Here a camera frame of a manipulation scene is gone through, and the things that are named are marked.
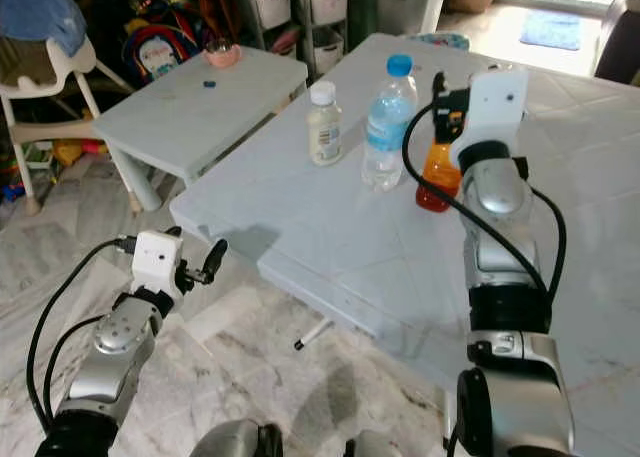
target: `white tiled table surface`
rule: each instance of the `white tiled table surface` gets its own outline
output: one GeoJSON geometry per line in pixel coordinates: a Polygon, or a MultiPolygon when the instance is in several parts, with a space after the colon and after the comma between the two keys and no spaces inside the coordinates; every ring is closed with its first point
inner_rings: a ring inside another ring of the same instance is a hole
{"type": "Polygon", "coordinates": [[[118,169],[145,210],[155,210],[160,199],[131,157],[189,185],[306,78],[302,62],[257,49],[243,48],[242,60],[226,69],[196,55],[109,109],[93,129],[122,151],[113,153],[118,169]]]}
{"type": "MultiPolygon", "coordinates": [[[[346,155],[327,168],[308,157],[302,96],[171,204],[176,222],[207,241],[224,236],[262,276],[310,306],[375,336],[379,346],[453,390],[468,329],[459,216],[415,205],[413,181],[385,194],[360,181],[362,119],[385,61],[409,53],[420,99],[445,70],[452,88],[495,59],[373,35],[325,77],[338,87],[346,155]]],[[[531,183],[562,209],[564,276],[552,334],[587,455],[640,454],[640,90],[531,70],[521,154],[531,183]]],[[[421,166],[429,118],[411,149],[421,166]]],[[[532,223],[548,280],[551,214],[532,223]]]]}

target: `colorful toy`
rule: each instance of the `colorful toy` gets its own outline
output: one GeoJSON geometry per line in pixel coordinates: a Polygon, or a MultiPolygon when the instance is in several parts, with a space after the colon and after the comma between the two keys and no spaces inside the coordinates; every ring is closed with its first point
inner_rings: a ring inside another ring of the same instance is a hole
{"type": "Polygon", "coordinates": [[[24,195],[24,185],[22,185],[22,182],[20,182],[19,184],[3,185],[2,195],[4,195],[5,199],[13,202],[21,195],[24,195]]]}
{"type": "Polygon", "coordinates": [[[101,140],[82,139],[82,151],[87,154],[106,154],[109,149],[107,144],[101,140]]]}
{"type": "Polygon", "coordinates": [[[12,175],[16,172],[18,172],[18,161],[15,157],[9,154],[0,155],[0,175],[12,175]]]}
{"type": "Polygon", "coordinates": [[[82,155],[81,141],[60,139],[53,142],[53,156],[65,167],[69,167],[82,155]]]}

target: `blue bottle cap on table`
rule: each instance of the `blue bottle cap on table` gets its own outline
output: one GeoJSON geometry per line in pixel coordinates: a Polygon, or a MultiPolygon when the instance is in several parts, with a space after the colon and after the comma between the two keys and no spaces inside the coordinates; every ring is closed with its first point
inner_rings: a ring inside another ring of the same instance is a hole
{"type": "Polygon", "coordinates": [[[411,73],[413,61],[406,54],[394,54],[387,60],[387,72],[393,77],[404,77],[411,73]]]}

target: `blue mat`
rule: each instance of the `blue mat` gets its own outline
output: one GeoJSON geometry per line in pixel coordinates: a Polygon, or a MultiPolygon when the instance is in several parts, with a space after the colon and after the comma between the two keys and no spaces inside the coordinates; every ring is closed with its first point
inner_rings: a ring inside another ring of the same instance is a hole
{"type": "Polygon", "coordinates": [[[580,17],[547,10],[530,10],[522,27],[520,42],[557,49],[580,48],[580,17]]]}

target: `marble floor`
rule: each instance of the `marble floor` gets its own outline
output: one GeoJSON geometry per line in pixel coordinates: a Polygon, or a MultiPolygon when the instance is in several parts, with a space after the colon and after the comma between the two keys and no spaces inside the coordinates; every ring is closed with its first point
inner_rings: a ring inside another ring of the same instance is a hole
{"type": "Polygon", "coordinates": [[[442,14],[438,30],[465,34],[471,40],[471,51],[478,54],[567,74],[593,75],[601,20],[580,18],[580,49],[553,49],[520,42],[529,10],[516,5],[492,4],[482,14],[442,14]]]}
{"type": "MultiPolygon", "coordinates": [[[[167,200],[182,190],[161,173],[152,182],[167,200]]],[[[96,243],[171,224],[166,204],[133,217],[115,168],[93,156],[67,169],[39,215],[26,218],[22,200],[0,206],[0,455],[32,456],[43,438],[24,365],[53,289],[96,243]]],[[[184,255],[192,264],[207,250],[185,237],[184,255]]],[[[39,346],[39,385],[58,336],[110,306],[127,285],[129,264],[129,257],[103,251],[54,307],[39,346]]],[[[194,290],[166,320],[111,455],[187,456],[212,426],[243,417],[277,422],[287,457],[341,456],[345,440],[365,428],[388,433],[406,456],[444,455],[437,391],[408,378],[366,335],[332,329],[302,352],[293,350],[320,319],[225,257],[216,282],[194,290]]],[[[58,360],[54,407],[89,335],[74,336],[58,360]]]]}

